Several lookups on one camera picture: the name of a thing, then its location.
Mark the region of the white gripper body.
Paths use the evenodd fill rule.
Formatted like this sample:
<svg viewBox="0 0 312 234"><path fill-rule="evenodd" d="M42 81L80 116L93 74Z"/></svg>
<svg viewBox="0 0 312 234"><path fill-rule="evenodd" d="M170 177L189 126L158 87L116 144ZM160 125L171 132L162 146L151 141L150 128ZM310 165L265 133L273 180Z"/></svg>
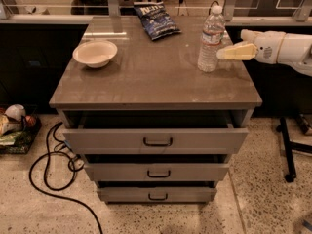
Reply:
<svg viewBox="0 0 312 234"><path fill-rule="evenodd" d="M275 64L285 35L285 32L279 31L260 32L253 42L257 47L255 59L261 63Z"/></svg>

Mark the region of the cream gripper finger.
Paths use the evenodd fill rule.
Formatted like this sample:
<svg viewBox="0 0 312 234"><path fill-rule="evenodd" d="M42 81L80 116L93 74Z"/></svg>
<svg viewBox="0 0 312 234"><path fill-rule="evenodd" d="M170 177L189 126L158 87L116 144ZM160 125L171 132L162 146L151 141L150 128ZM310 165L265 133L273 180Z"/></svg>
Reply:
<svg viewBox="0 0 312 234"><path fill-rule="evenodd" d="M257 39L260 39L263 33L260 31L252 31L247 29L241 30L241 39L250 43L254 43Z"/></svg>
<svg viewBox="0 0 312 234"><path fill-rule="evenodd" d="M219 49L216 52L218 59L250 60L257 54L257 46L243 41L232 46Z"/></svg>

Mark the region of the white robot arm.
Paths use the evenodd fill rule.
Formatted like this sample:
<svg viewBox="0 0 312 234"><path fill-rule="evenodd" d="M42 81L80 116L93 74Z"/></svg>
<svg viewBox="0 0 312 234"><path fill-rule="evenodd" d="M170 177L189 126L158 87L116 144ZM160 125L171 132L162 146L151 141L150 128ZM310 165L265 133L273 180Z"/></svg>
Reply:
<svg viewBox="0 0 312 234"><path fill-rule="evenodd" d="M312 76L312 36L282 31L241 31L242 42L217 51L218 59L251 60L283 64Z"/></svg>

